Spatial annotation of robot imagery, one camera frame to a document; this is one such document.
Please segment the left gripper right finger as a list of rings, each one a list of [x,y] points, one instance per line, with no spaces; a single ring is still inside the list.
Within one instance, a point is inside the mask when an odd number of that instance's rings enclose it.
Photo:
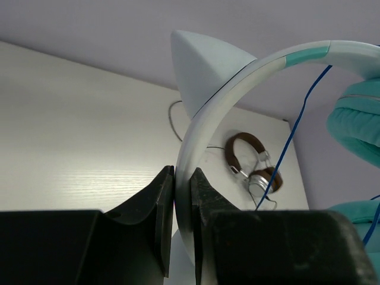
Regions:
[[[190,180],[197,284],[376,284],[354,225],[336,211],[240,210],[201,169]]]

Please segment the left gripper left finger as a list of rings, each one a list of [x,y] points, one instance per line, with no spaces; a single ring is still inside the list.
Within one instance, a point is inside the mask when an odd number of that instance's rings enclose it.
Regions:
[[[2,284],[163,284],[174,168],[108,212],[1,213]]]

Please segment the teal cat-ear headphones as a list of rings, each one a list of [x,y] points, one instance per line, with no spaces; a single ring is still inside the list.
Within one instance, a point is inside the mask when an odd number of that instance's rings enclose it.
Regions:
[[[175,208],[179,232],[195,258],[190,178],[222,119],[247,92],[283,69],[316,63],[361,76],[337,100],[327,119],[332,137],[344,148],[379,165],[379,47],[349,40],[309,42],[258,59],[224,41],[176,30],[172,61],[181,99],[191,123],[175,170]]]

